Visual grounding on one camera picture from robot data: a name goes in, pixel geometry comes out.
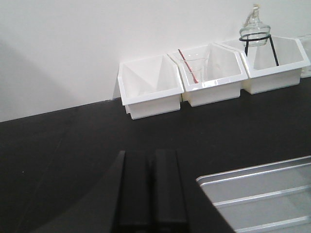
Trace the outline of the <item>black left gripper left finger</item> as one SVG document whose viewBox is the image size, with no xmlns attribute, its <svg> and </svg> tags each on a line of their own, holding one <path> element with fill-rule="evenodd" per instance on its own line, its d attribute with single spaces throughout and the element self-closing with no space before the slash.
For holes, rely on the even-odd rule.
<svg viewBox="0 0 311 233">
<path fill-rule="evenodd" d="M 120 151 L 108 171 L 64 213 L 36 233 L 136 233 L 150 226 L 148 159 Z"/>
</svg>

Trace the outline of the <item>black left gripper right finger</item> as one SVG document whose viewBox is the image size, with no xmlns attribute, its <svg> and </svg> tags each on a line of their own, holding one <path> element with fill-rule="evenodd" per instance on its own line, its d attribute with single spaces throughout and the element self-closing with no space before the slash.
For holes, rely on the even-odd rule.
<svg viewBox="0 0 311 233">
<path fill-rule="evenodd" d="M 156 150 L 153 160 L 152 230 L 155 233 L 231 233 L 233 229 L 195 184 L 187 195 L 174 150 Z"/>
</svg>

